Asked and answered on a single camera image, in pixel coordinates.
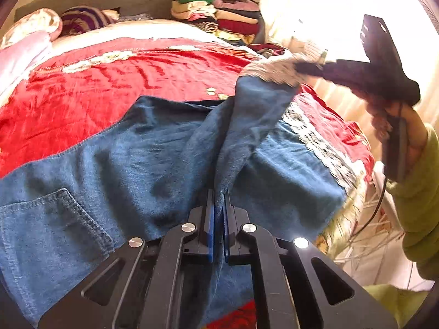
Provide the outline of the right hand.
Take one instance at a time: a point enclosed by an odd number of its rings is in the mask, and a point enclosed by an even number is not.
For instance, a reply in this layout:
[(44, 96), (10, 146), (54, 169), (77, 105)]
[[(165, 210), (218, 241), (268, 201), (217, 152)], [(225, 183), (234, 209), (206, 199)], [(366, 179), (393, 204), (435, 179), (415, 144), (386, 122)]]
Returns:
[(373, 132), (381, 143), (390, 137), (391, 125), (386, 116), (401, 117), (406, 121), (407, 152), (406, 172), (415, 165), (423, 153), (428, 140), (428, 132), (419, 114), (405, 103), (379, 100), (370, 94), (353, 90), (353, 93), (366, 102), (366, 111), (371, 115)]

